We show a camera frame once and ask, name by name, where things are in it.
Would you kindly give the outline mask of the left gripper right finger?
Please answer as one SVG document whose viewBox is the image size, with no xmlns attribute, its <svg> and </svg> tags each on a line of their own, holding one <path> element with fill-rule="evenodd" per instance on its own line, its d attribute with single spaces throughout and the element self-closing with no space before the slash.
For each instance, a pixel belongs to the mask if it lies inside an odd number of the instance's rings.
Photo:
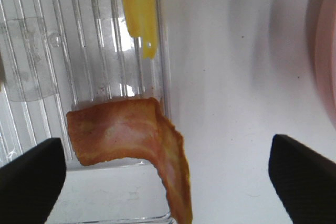
<svg viewBox="0 0 336 224">
<path fill-rule="evenodd" d="M 295 139 L 272 138 L 268 175 L 293 223 L 335 223 L 335 163 Z"/>
</svg>

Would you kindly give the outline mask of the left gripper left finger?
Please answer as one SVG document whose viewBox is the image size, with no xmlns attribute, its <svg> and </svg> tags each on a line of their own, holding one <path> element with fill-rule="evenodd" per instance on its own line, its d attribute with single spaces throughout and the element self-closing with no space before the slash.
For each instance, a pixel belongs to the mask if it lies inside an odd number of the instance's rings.
<svg viewBox="0 0 336 224">
<path fill-rule="evenodd" d="M 64 149 L 49 138 L 1 168 L 1 223 L 45 223 L 66 178 Z"/>
</svg>

